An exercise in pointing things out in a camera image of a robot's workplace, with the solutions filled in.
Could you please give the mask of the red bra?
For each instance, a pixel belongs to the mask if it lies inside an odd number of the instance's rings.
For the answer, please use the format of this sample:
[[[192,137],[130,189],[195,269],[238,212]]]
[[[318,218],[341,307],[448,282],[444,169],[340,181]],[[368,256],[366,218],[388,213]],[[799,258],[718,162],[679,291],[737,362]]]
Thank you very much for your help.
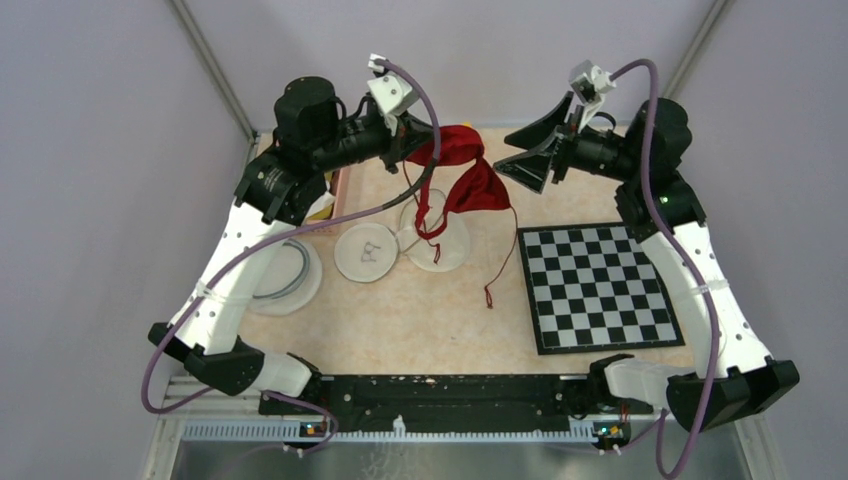
[[[439,167],[464,166],[466,170],[453,183],[446,195],[440,214],[442,221],[436,227],[427,227],[425,217],[430,211],[427,179],[420,192],[414,196],[416,213],[415,232],[418,237],[435,249],[434,261],[441,259],[441,244],[436,238],[448,227],[448,216],[477,211],[510,211],[513,215],[512,243],[505,261],[509,261],[518,245],[518,215],[511,203],[505,184],[485,158],[485,146],[481,135],[469,125],[450,125],[439,129],[441,147],[438,153]]]

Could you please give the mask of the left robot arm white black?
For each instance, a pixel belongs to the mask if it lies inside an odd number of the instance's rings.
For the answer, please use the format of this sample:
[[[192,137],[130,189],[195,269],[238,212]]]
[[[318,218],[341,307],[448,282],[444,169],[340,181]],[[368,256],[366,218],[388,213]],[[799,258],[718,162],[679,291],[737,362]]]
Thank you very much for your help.
[[[246,165],[195,290],[172,319],[149,330],[156,355],[178,361],[209,389],[230,396],[270,390],[297,413],[314,410],[321,397],[315,367],[249,345],[240,337],[241,321],[276,249],[313,231],[310,217],[331,201],[327,173],[373,158],[395,171],[431,141],[436,118],[410,113],[425,100],[414,80],[394,71],[371,79],[353,112],[329,80],[291,81],[274,105],[271,145]]]

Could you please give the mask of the white bra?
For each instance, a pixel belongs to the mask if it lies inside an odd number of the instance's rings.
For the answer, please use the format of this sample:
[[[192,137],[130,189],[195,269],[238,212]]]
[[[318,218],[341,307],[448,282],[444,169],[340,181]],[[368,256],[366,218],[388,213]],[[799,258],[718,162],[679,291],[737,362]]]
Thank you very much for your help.
[[[331,209],[334,205],[336,197],[330,192],[324,192],[319,198],[317,198],[308,210],[308,214],[310,216],[316,215],[318,212],[324,211],[326,209]]]

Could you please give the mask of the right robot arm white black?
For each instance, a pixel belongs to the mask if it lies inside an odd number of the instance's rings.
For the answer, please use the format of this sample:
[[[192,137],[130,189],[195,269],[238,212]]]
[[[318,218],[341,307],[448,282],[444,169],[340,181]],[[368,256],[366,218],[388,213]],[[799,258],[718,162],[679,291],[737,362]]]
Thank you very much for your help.
[[[615,180],[617,211],[667,289],[695,360],[688,368],[629,354],[596,361],[586,385],[589,404],[612,412],[637,400],[671,413],[689,432],[764,411],[800,375],[754,333],[714,255],[705,211],[679,172],[692,141],[686,110],[667,98],[646,101],[621,135],[582,126],[583,112],[564,96],[506,136],[516,152],[494,168],[534,192],[572,169]]]

